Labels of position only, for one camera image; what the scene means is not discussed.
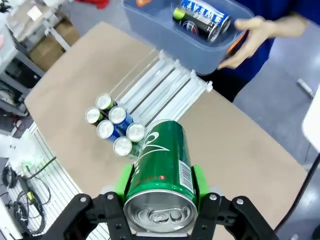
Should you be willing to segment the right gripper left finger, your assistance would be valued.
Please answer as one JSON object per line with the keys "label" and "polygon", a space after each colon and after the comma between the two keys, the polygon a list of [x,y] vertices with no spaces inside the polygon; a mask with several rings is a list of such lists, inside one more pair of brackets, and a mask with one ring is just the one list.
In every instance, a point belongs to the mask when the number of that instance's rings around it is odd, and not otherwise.
{"label": "right gripper left finger", "polygon": [[124,167],[115,188],[118,192],[108,191],[95,198],[84,193],[75,195],[48,229],[48,238],[85,240],[99,224],[106,223],[112,240],[133,240],[135,237],[123,210],[133,171],[133,165]]}

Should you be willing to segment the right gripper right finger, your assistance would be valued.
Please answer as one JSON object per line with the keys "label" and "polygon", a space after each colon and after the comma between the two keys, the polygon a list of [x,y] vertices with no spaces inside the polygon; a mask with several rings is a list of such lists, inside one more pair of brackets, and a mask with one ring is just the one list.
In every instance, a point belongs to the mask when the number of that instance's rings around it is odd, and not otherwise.
{"label": "right gripper right finger", "polygon": [[191,240],[211,240],[220,225],[235,240],[277,240],[278,236],[258,209],[246,196],[232,200],[210,192],[200,165],[191,167],[196,192],[198,217]]}

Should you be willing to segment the person's left hand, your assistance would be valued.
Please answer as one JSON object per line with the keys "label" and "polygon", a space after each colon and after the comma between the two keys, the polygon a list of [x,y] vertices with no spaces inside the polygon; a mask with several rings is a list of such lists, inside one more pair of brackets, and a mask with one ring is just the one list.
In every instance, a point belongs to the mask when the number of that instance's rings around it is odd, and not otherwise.
{"label": "person's left hand", "polygon": [[233,56],[218,65],[218,70],[222,68],[236,69],[246,59],[251,58],[262,43],[271,38],[276,30],[273,21],[265,20],[261,16],[237,19],[234,25],[238,30],[247,31],[247,38]]}

